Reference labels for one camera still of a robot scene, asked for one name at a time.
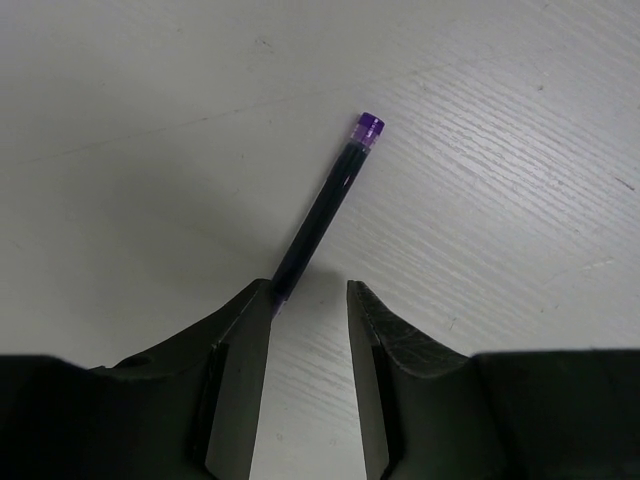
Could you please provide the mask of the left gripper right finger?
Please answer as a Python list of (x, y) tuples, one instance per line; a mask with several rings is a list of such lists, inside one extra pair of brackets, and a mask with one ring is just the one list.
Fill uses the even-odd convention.
[(635, 479), (635, 349), (462, 355), (361, 281), (347, 310), (370, 479)]

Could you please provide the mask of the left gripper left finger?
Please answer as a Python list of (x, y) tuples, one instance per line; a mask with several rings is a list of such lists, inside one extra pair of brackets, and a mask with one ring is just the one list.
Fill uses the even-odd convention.
[(246, 479), (269, 346), (270, 284), (113, 367), (1, 359), (5, 479)]

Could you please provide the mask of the purple pen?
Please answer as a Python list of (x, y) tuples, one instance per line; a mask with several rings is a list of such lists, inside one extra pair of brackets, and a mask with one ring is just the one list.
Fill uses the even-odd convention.
[(380, 118), (368, 112), (358, 118), (353, 133), (271, 279), (273, 317), (291, 296), (384, 126)]

